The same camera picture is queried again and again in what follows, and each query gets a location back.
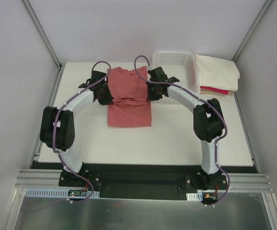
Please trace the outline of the salmon pink t shirt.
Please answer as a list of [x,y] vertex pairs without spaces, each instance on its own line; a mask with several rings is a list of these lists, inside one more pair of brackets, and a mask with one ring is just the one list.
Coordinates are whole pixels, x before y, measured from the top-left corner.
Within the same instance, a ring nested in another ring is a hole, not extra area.
[[121,128],[150,127],[151,103],[147,100],[147,67],[127,70],[113,68],[108,87],[113,104],[108,105],[108,126]]

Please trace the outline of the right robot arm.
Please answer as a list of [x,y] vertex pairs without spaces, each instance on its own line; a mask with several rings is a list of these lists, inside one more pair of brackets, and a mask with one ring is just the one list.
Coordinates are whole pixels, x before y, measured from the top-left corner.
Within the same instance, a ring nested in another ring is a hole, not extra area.
[[190,89],[179,84],[176,77],[168,78],[161,67],[148,70],[147,99],[158,101],[163,96],[170,97],[185,106],[193,114],[193,129],[201,141],[202,163],[200,174],[192,177],[191,185],[197,189],[212,189],[222,175],[218,162],[219,140],[227,130],[219,101],[205,100]]

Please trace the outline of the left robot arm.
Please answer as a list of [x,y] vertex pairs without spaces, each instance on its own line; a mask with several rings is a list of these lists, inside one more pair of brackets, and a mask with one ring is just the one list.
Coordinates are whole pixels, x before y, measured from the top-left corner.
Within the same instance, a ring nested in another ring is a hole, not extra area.
[[79,151],[75,148],[75,117],[95,101],[100,105],[113,104],[107,73],[93,70],[91,77],[78,87],[77,92],[58,107],[47,106],[43,110],[40,141],[56,153],[64,170],[70,172],[75,186],[86,182],[86,174]]

